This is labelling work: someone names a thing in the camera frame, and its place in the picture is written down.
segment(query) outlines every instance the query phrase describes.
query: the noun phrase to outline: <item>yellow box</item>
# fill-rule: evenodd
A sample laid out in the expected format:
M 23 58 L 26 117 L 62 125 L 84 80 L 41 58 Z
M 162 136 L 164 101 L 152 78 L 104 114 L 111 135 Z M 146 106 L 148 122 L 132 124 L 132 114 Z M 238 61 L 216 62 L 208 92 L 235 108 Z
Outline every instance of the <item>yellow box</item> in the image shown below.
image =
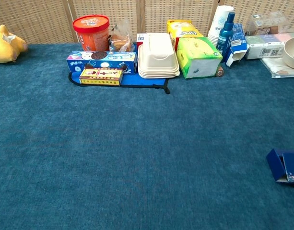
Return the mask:
M 122 69 L 85 68 L 79 79 L 81 84 L 120 86 Z
M 191 23 L 191 20 L 168 20 L 167 33 L 170 35 L 175 51 L 177 50 L 179 38 L 203 37 L 203 35 Z

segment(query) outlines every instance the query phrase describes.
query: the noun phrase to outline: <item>open box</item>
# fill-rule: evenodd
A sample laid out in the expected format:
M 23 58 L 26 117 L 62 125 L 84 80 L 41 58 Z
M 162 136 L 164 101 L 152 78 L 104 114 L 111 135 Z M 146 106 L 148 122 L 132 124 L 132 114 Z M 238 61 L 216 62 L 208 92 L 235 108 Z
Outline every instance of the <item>open box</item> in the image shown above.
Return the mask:
M 294 150 L 272 149 L 266 159 L 276 182 L 294 184 Z

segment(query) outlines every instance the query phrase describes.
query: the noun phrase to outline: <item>stack of paper cups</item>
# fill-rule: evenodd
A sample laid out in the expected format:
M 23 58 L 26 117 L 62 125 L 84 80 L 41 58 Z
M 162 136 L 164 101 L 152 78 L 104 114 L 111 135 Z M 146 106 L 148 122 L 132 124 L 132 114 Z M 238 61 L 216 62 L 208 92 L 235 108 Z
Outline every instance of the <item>stack of paper cups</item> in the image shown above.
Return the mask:
M 229 12 L 232 12 L 234 8 L 232 6 L 218 6 L 213 18 L 211 28 L 208 33 L 208 39 L 214 46 L 217 46 L 219 32 L 227 21 Z

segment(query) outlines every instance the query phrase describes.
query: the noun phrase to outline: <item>red lid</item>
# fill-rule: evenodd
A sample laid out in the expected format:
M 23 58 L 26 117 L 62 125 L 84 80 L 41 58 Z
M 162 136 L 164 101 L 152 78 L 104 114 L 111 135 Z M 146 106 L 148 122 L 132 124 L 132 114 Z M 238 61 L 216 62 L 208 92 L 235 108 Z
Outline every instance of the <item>red lid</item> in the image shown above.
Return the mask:
M 89 15 L 76 19 L 73 28 L 80 33 L 96 33 L 109 27 L 109 18 L 102 15 Z

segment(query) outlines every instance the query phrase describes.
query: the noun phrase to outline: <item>blue box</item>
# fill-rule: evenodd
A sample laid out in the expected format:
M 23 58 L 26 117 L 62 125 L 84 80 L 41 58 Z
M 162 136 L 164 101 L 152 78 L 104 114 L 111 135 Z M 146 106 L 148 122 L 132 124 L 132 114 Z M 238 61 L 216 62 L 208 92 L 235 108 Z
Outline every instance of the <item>blue box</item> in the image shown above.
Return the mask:
M 272 149 L 266 160 L 276 182 L 294 184 L 294 150 Z
M 248 50 L 241 23 L 234 23 L 233 36 L 230 37 L 228 45 L 230 48 L 227 52 L 225 64 L 230 67 L 234 61 L 240 61 Z
M 70 71 L 82 72 L 88 68 L 123 69 L 123 74 L 135 74 L 136 52 L 72 51 L 67 57 Z

